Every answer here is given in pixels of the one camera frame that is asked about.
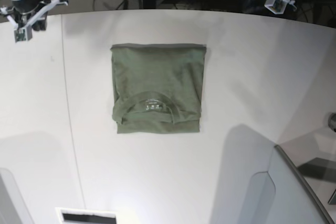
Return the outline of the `white label with black bar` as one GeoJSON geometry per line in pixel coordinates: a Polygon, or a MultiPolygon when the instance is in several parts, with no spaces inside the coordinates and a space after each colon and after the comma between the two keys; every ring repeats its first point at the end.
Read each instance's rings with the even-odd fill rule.
{"type": "Polygon", "coordinates": [[[113,211],[55,208],[59,223],[113,223],[117,224],[117,214],[113,211]]]}

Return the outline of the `green t-shirt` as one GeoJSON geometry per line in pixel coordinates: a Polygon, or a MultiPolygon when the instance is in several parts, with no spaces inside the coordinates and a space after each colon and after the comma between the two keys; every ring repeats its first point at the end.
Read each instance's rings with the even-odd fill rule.
{"type": "Polygon", "coordinates": [[[199,132],[205,45],[118,44],[111,52],[119,134],[199,132]]]}

